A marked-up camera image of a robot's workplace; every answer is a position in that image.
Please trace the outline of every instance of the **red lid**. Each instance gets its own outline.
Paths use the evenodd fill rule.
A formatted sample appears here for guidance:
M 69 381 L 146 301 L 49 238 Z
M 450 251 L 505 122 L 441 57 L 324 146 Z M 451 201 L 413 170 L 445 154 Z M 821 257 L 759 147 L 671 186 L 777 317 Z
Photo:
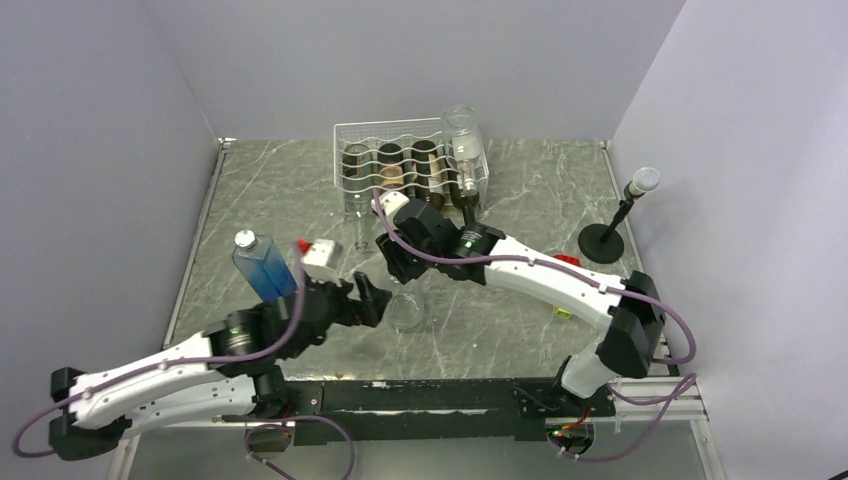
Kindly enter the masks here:
M 560 255 L 554 255 L 554 258 L 556 258 L 557 260 L 562 260 L 565 263 L 570 263 L 570 264 L 574 265 L 575 267 L 580 266 L 580 259 L 577 258 L 577 257 L 570 257 L 568 255 L 560 254 Z
M 306 255 L 306 252 L 309 251 L 309 248 L 312 247 L 312 244 L 307 242 L 302 238 L 297 239 L 297 248 L 300 249 L 300 253 Z

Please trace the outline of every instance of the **metal frame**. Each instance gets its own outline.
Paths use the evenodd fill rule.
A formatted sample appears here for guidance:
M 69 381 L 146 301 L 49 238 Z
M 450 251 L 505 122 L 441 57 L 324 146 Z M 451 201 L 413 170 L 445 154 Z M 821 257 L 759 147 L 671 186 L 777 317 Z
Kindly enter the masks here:
M 191 267 L 194 264 L 195 257 L 197 254 L 197 249 L 200 244 L 200 236 L 203 232 L 203 227 L 206 223 L 206 217 L 209 213 L 209 207 L 212 203 L 212 197 L 214 195 L 215 187 L 218 184 L 218 178 L 220 177 L 221 168 L 223 166 L 224 160 L 226 158 L 227 152 L 230 150 L 232 146 L 232 142 L 236 141 L 234 138 L 219 138 L 219 143 L 221 144 L 221 149 L 218 153 L 217 162 L 215 164 L 215 168 L 212 173 L 212 178 L 209 182 L 209 188 L 206 192 L 206 198 L 203 202 L 203 207 L 200 212 L 200 218 L 197 223 L 197 230 L 194 235 L 194 241 L 192 242 L 191 251 L 189 253 L 188 262 L 186 264 L 186 269 L 183 274 L 182 282 L 180 284 L 180 289 L 178 292 L 177 299 L 174 303 L 174 310 L 171 314 L 170 323 L 168 324 L 167 333 L 165 335 L 165 341 L 163 342 L 163 348 L 167 348 L 170 344 L 173 334 L 174 328 L 176 325 L 177 317 L 180 312 L 180 308 L 183 302 L 183 296 L 185 295 L 185 290 L 188 285 L 188 280 L 191 274 Z M 607 169 L 609 171 L 610 179 L 613 183 L 613 188 L 615 189 L 616 196 L 619 197 L 621 192 L 619 191 L 618 185 L 615 181 L 615 176 L 612 172 L 612 166 L 610 165 L 610 157 L 609 157 L 609 147 L 610 142 L 608 140 L 600 141 L 601 154 L 604 157 L 604 161 L 607 165 Z M 642 265 L 642 259 L 639 256 L 639 251 L 636 248 L 635 240 L 633 239 L 633 233 L 630 228 L 630 222 L 625 219 L 624 225 L 627 230 L 628 235 L 630 236 L 631 247 L 633 248 L 633 252 L 636 257 L 636 265 L 640 270 L 644 270 Z M 666 343 L 665 336 L 662 337 L 663 344 Z M 680 382 L 680 377 L 648 377 L 645 379 L 623 379 L 617 385 L 617 389 L 624 395 L 633 397 L 633 398 L 650 398 L 662 395 L 668 395 L 674 389 L 674 387 Z M 625 403 L 619 399 L 615 400 L 615 407 L 618 414 L 614 417 L 600 417 L 594 418 L 592 422 L 646 422 L 655 418 L 657 411 L 660 409 L 660 405 L 650 405 L 650 406 L 636 406 Z M 573 422 L 576 419 L 574 418 L 550 418 L 546 420 L 546 423 L 550 425 L 560 424 L 560 423 L 568 423 Z M 721 463 L 720 456 L 718 454 L 718 450 L 716 448 L 715 442 L 712 437 L 712 432 L 708 423 L 708 416 L 706 410 L 704 408 L 703 401 L 701 400 L 700 390 L 697 385 L 693 385 L 692 388 L 689 389 L 686 393 L 681 395 L 677 400 L 673 401 L 669 410 L 666 412 L 663 417 L 664 421 L 689 421 L 692 433 L 694 435 L 695 441 L 698 446 L 698 454 L 701 457 L 701 463 L 703 465 L 704 473 L 708 480 L 726 480 L 726 475 L 724 472 L 724 468 Z M 220 418 L 213 418 L 208 421 L 193 421 L 193 422 L 185 422 L 177 425 L 171 425 L 165 428 L 233 428 L 233 429 L 244 429 L 246 426 L 258 425 L 259 422 L 250 422 L 250 423 L 233 423 L 233 422 L 224 422 Z M 294 426 L 293 422 L 288 423 L 289 426 Z M 130 471 L 132 469 L 133 460 L 135 458 L 135 453 L 138 449 L 138 443 L 140 440 L 140 436 L 133 437 L 128 440 L 122 440 L 118 448 L 115 451 L 115 454 L 112 457 L 112 463 L 109 468 L 109 472 L 107 475 L 108 480 L 126 480 L 129 478 Z

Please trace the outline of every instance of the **white dish rack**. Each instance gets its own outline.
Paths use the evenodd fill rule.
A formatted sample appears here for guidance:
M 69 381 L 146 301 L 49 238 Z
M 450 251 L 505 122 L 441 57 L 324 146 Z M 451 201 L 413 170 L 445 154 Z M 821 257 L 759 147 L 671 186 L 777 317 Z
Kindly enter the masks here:
M 447 172 L 447 170 L 457 172 L 453 157 L 445 155 L 444 139 L 442 138 L 442 121 L 440 118 L 394 120 L 387 122 L 340 123 L 335 125 L 333 127 L 333 177 L 336 192 L 339 196 L 339 204 L 342 206 L 342 210 L 345 211 L 345 213 L 351 213 L 350 211 L 347 211 L 350 203 L 345 202 L 345 195 L 364 193 L 370 197 L 372 195 L 372 190 L 387 190 L 379 185 L 380 179 L 386 177 L 376 173 L 366 177 L 372 178 L 374 181 L 373 184 L 369 185 L 364 190 L 357 190 L 355 192 L 345 190 L 343 177 L 344 168 L 342 164 L 342 157 L 344 155 L 345 148 L 353 144 L 363 144 L 368 147 L 368 151 L 363 152 L 362 155 L 367 155 L 368 161 L 360 162 L 360 166 L 367 165 L 368 163 L 387 166 L 387 164 L 377 160 L 377 151 L 381 145 L 385 143 L 395 143 L 400 146 L 405 160 L 408 159 L 410 162 L 417 162 L 416 160 L 411 159 L 411 152 L 413 151 L 412 145 L 419 140 L 430 140 L 436 144 L 438 158 L 443 159 L 447 166 L 445 172 Z M 477 189 L 480 194 L 479 208 L 483 208 L 486 201 L 486 190 L 489 184 L 489 166 L 485 161 L 485 156 L 480 161 L 480 164 L 475 166 L 475 174 L 477 177 Z M 404 175 L 404 178 L 407 179 L 410 175 L 428 177 L 428 175 L 423 175 L 421 173 L 408 172 Z M 459 185 L 459 183 L 448 180 L 444 173 L 438 180 L 438 184 L 443 185 L 445 189 L 445 204 L 451 205 L 450 194 L 448 193 L 448 184 L 453 183 Z

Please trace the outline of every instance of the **microphone stand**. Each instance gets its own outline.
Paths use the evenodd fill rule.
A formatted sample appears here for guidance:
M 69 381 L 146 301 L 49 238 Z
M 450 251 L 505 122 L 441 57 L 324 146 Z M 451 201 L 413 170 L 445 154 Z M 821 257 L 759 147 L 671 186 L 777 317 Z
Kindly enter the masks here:
M 584 227 L 577 236 L 577 246 L 589 260 L 596 263 L 614 263 L 624 254 L 624 239 L 615 231 L 615 227 L 624 221 L 635 203 L 632 196 L 626 197 L 618 202 L 618 211 L 609 225 L 593 223 Z

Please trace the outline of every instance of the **marble countertop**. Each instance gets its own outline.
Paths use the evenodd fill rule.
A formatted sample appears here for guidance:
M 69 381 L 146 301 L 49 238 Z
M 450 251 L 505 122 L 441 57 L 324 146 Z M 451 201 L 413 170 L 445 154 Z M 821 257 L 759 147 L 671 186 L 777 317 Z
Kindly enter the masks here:
M 582 257 L 577 234 L 612 218 L 618 204 L 597 141 L 494 140 L 486 149 L 490 180 L 478 220 L 549 255 L 579 257 L 596 271 L 629 276 L 636 259 L 598 265 Z M 374 277 L 379 254 L 353 249 L 353 228 L 333 187 L 333 145 L 327 141 L 236 141 L 224 160 L 200 237 L 173 338 L 176 343 L 227 313 L 259 301 L 233 266 L 233 236 L 244 228 L 272 236 L 288 262 L 297 237 L 329 238 L 345 246 L 342 271 Z M 438 272 L 420 280 L 428 317 L 411 331 L 385 322 L 376 329 L 333 325 L 326 343 L 282 364 L 286 378 L 456 379 L 552 376 L 567 355 L 596 337 L 577 318 L 529 296 Z M 653 375 L 668 375 L 662 365 Z

